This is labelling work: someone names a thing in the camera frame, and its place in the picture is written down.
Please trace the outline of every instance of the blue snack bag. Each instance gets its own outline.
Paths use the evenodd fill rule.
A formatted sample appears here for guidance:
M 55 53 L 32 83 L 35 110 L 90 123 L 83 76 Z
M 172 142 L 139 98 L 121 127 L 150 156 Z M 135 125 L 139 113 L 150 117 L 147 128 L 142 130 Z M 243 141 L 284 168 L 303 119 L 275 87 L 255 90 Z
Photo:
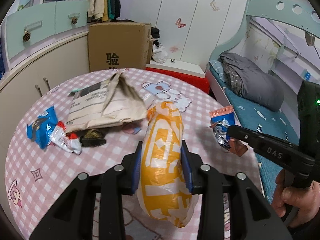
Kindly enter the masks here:
M 33 124 L 27 126 L 27 136 L 41 149 L 45 149 L 50 143 L 50 135 L 57 123 L 57 115 L 52 106 L 39 115 Z
M 230 149 L 230 136 L 227 135 L 227 130 L 230 125 L 235 125 L 235 115 L 233 112 L 233 106 L 226 106 L 224 108 L 211 111 L 211 128 L 213 128 L 213 133 L 217 142 L 220 146 L 225 149 Z

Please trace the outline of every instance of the yellow plastic bag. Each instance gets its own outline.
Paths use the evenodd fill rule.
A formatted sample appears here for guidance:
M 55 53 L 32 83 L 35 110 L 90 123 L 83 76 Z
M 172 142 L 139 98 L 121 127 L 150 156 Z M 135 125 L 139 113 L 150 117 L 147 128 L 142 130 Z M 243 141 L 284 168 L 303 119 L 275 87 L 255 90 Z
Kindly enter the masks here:
M 137 196 L 150 217 L 182 228 L 190 221 L 197 196 L 186 188 L 180 161 L 183 124 L 172 102 L 148 111 L 149 125 L 142 145 Z

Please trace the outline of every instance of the cardboard box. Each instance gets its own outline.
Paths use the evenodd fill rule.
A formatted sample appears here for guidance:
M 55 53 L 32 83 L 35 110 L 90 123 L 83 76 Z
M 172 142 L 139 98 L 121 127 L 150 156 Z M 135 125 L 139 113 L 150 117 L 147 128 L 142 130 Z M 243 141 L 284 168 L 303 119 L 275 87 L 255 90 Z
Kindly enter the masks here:
M 106 22 L 89 26 L 90 72 L 111 68 L 145 69 L 151 24 Z
M 147 64 L 150 64 L 152 58 L 152 51 L 153 51 L 153 41 L 150 40 L 149 42 L 149 49 L 148 49 L 148 56 L 147 56 Z

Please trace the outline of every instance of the red cushion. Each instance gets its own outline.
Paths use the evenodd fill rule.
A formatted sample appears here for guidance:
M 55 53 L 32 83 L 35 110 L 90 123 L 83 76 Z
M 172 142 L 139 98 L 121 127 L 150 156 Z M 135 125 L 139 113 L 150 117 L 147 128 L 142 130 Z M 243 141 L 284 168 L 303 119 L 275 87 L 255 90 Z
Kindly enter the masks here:
M 178 78 L 184 82 L 187 82 L 190 85 L 193 85 L 193 86 L 201 89 L 206 94 L 209 94 L 210 84 L 206 78 L 195 77 L 195 76 L 191 76 L 191 75 L 187 75 L 187 74 L 183 74 L 183 73 L 178 73 L 178 72 L 163 70 L 163 69 L 157 69 L 157 68 L 147 67 L 146 70 L 165 74 L 168 76 L 172 76 L 174 78 Z

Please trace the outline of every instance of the snack wrapper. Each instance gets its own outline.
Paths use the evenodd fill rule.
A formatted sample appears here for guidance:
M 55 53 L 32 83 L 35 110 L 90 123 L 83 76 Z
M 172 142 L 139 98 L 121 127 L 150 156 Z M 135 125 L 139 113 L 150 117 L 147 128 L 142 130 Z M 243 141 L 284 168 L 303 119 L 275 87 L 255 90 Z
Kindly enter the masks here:
M 229 126 L 236 124 L 233 106 L 226 106 L 211 111 L 209 114 L 211 118 L 210 128 L 213 128 L 213 133 L 218 144 L 239 157 L 242 156 L 248 150 L 247 146 L 238 139 L 230 138 L 227 135 Z
M 65 130 L 65 124 L 59 121 L 50 135 L 50 141 L 66 152 L 80 155 L 82 152 L 80 139 L 75 133 L 72 133 L 69 135 L 69 137 L 67 137 Z
M 186 188 L 182 172 L 182 117 L 172 102 L 160 102 L 148 110 L 148 119 L 141 152 L 139 204 L 150 217 L 182 228 L 198 201 Z
M 31 125 L 27 126 L 27 136 L 35 141 L 41 149 L 45 149 L 50 143 L 50 135 L 58 123 L 53 106 L 38 116 Z

